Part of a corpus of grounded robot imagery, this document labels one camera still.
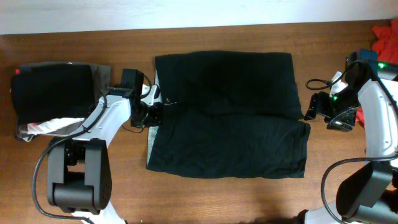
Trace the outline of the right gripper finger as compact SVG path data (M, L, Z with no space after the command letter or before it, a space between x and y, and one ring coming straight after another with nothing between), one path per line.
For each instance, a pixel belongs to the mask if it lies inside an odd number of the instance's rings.
M316 118L317 109L318 109L318 100L319 100L318 93L314 93L310 99L310 104L309 104L308 110L304 116L304 120L310 121L310 120L313 120Z
M356 123L356 112L356 108L350 108L339 113L329 121L326 128L337 131L352 131Z

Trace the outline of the dark green shorts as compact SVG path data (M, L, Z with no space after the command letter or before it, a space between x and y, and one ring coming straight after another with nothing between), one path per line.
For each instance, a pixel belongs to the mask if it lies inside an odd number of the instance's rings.
M311 127L290 53L161 55L161 124L147 168L200 179L302 178Z

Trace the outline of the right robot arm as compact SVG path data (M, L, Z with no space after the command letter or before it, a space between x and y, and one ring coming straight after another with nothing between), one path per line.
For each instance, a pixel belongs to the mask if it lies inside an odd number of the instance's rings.
M344 159L325 171L321 182L323 207L304 210L296 223L397 223L397 65L381 62L372 50L360 49L346 58L344 72L315 88L306 120L324 117L327 129L351 131L358 110L363 111L366 156ZM325 185L336 167L363 162L342 181L335 201L328 203Z

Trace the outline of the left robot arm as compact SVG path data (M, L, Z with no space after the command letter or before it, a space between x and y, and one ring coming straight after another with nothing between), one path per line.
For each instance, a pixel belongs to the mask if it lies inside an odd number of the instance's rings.
M144 130L160 124L159 87L136 69L125 68L120 84L105 89L94 111L69 136L53 139L47 160L47 200L62 219L83 223L125 223L110 202L108 147L128 121Z

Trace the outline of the folded grey garment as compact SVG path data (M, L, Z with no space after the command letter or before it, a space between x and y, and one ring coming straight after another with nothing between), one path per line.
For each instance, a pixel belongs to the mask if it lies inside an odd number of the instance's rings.
M24 69L24 68L30 68L30 67L43 67L45 65L58 65L58 64L64 64L64 63L68 63L68 64L72 64L72 65L89 65L90 66L91 73L92 73L92 78L93 78L93 84L94 84L94 95L95 95L95 103L94 103L93 108L92 108L92 111L93 111L95 106L98 103L98 100L99 100L100 96L101 96L100 95L100 91L104 90L107 87L109 87L109 81L110 81L110 76L111 76L111 66L109 66L109 65L100 65L100 64L95 64L95 63L84 63L84 62L39 62L39 63L28 63L28 64L20 65L16 69L14 75L17 75L21 68ZM26 141L26 142L31 141L33 138L35 138L35 137L37 137L39 135L64 137L64 136L68 136L69 134L74 132L81 124L83 124L84 121L81 121L81 122L78 122L78 123L75 123L75 124L71 124L71 125L69 125L67 127L64 127L62 129L56 130L56 131L54 131L52 133L48 133L48 134L28 134L27 133L27 124L19 124L18 123L18 118L17 118L15 137L16 137L16 139L18 139L20 141Z

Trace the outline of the folded white red garment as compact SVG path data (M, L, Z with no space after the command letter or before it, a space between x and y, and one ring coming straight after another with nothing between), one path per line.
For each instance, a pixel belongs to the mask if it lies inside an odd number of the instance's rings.
M29 123L27 124L27 133L48 134L84 120L84 118L55 118L42 123Z

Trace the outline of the red t-shirt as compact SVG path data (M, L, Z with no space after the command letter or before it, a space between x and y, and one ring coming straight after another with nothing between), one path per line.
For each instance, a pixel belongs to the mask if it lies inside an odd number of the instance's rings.
M388 26L374 26L371 29L377 37L371 49L377 53L379 61L397 65L397 26L397 19L393 19Z

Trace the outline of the folded black garment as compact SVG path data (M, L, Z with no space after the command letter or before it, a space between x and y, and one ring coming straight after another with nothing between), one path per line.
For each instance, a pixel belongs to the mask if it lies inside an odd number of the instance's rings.
M68 63L20 69L11 79L19 124L55 118L86 118L95 103L89 65Z

